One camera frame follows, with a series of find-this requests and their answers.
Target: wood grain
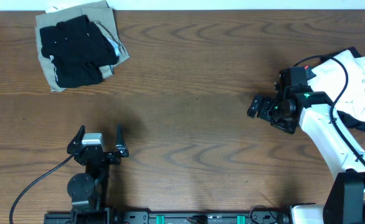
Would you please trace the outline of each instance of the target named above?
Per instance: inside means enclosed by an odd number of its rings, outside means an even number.
[[[333,183],[311,139],[245,113],[274,94],[278,71],[355,46],[365,55],[365,11],[121,11],[131,58],[95,86],[50,93],[34,16],[0,12],[0,223],[24,187],[67,157],[81,124],[113,149],[116,123],[130,158],[111,170],[109,204],[151,210],[236,210],[324,203]],[[365,133],[353,131],[365,148]],[[70,161],[34,186],[16,223],[70,210]]]

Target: black cable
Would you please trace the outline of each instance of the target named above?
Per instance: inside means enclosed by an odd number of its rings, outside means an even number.
[[[277,218],[271,213],[271,211],[266,207],[266,206],[264,206],[264,205],[255,205],[252,209],[250,209],[250,212],[249,212],[249,218],[252,220],[252,222],[254,222],[254,223],[256,223],[256,224],[258,224],[258,222],[256,222],[255,220],[253,220],[253,217],[252,217],[252,211],[253,211],[253,209],[255,209],[255,208],[259,208],[259,207],[262,207],[262,208],[265,208],[265,210],[266,211],[268,211],[269,212],[269,214],[271,215],[271,217],[276,221],[276,222],[274,222],[274,223],[277,223],[278,222],[278,220],[277,220]]]
[[[365,167],[365,160],[363,159],[362,155],[360,155],[360,153],[358,153],[358,151],[354,148],[354,146],[346,139],[346,137],[344,136],[344,134],[342,133],[342,131],[339,129],[338,125],[336,124],[336,119],[333,118],[333,109],[334,106],[336,105],[336,103],[339,101],[340,97],[343,95],[344,91],[347,88],[347,85],[349,84],[349,74],[347,73],[346,67],[344,67],[344,65],[336,58],[329,56],[329,55],[315,55],[312,57],[308,57],[308,58],[304,58],[303,60],[299,61],[298,63],[296,63],[294,65],[294,67],[298,66],[299,64],[313,59],[313,58],[328,58],[331,60],[334,60],[336,63],[338,63],[344,71],[344,76],[346,77],[346,81],[344,83],[344,87],[343,89],[340,91],[338,97],[336,97],[336,99],[333,101],[332,105],[331,105],[331,109],[329,110],[329,118],[331,120],[332,125],[334,126],[334,128],[336,129],[336,131],[338,132],[338,134],[340,135],[340,137],[343,139],[343,141],[347,144],[347,146],[350,148],[350,150],[354,153],[354,155],[357,157],[357,159],[363,164],[363,166]]]
[[[46,172],[45,174],[41,175],[41,177],[37,178],[35,181],[33,181],[31,184],[29,184],[29,186],[27,186],[25,188],[25,190],[23,190],[18,198],[16,198],[14,204],[11,207],[11,210],[9,211],[9,224],[14,224],[14,220],[12,219],[13,215],[14,215],[14,210],[16,205],[18,204],[19,200],[22,198],[22,196],[31,188],[33,187],[33,185],[35,185],[36,183],[38,183],[38,181],[42,180],[44,177],[47,177],[48,175],[50,175],[51,173],[53,173],[54,171],[56,171],[57,169],[59,169],[60,167],[62,167],[63,165],[65,165],[71,158],[73,158],[73,155],[69,156],[66,160],[64,160],[63,162],[61,162],[59,165],[57,165],[56,167],[54,167],[52,170]]]
[[[206,224],[207,223],[207,217],[205,217],[205,216],[202,216],[202,217],[187,217],[187,221],[191,224]]]

